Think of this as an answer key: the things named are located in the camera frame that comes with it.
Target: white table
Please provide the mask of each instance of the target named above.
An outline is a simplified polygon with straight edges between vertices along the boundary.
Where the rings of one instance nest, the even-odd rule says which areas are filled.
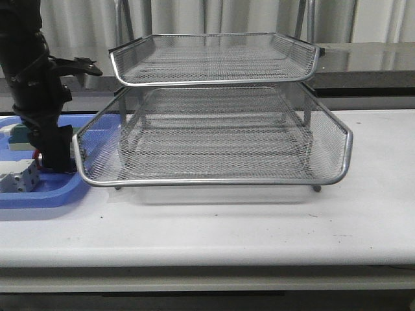
[[[347,288],[350,275],[366,277],[362,288],[415,288],[410,270],[361,267],[415,263],[415,110],[336,114],[354,132],[351,167],[320,193],[95,188],[63,207],[0,210],[0,292]]]

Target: tray foot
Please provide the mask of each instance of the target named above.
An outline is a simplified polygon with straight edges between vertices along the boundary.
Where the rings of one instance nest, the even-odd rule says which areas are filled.
[[[322,186],[313,186],[313,190],[315,192],[320,192],[322,190]]]

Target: stacked letter tray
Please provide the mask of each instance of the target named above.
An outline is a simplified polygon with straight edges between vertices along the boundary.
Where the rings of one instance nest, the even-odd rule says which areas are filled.
[[[91,185],[327,185],[348,170],[352,133],[293,83],[314,73],[314,45],[151,35],[111,58],[129,87],[73,138]]]

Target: metal support rod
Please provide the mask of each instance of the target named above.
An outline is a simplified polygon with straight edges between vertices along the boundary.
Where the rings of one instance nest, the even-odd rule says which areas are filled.
[[[315,8],[316,8],[316,1],[309,0],[308,2],[308,15],[307,15],[307,41],[310,43],[314,43],[314,26],[315,26]]]
[[[125,18],[128,40],[134,39],[132,29],[130,4],[128,0],[114,0],[115,5],[115,44],[120,46],[123,44],[123,16]]]
[[[296,32],[294,33],[294,37],[297,39],[300,39],[301,31],[303,30],[305,4],[306,4],[306,0],[300,0],[300,2],[298,3],[297,25],[296,25]]]

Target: white curtain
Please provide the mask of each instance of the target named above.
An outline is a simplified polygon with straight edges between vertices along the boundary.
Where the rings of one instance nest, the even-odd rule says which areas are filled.
[[[136,38],[147,34],[294,34],[299,0],[130,0]],[[42,0],[55,47],[114,47],[113,0]],[[316,42],[415,41],[415,0],[317,0]],[[302,38],[306,38],[306,20]]]

